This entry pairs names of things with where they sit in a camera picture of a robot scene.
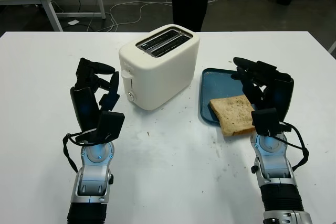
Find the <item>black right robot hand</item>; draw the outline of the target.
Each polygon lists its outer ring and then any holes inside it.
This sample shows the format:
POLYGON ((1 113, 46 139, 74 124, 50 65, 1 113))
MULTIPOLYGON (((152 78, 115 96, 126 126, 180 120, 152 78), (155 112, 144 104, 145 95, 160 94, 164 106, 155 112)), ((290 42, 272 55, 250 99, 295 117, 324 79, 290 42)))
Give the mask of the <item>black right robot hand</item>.
POLYGON ((279 121, 284 121, 294 88, 293 78, 262 61, 235 57, 236 72, 232 79, 243 85, 243 93, 256 110, 276 109, 279 121))

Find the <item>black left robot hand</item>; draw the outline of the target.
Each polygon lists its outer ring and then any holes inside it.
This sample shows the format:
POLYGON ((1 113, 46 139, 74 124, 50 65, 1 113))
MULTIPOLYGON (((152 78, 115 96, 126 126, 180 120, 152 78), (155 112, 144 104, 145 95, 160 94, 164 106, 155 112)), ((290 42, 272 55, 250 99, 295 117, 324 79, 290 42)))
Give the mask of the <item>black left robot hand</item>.
POLYGON ((70 96, 81 131, 95 129, 102 111, 111 111, 120 95, 119 72, 104 63, 81 58, 70 96))

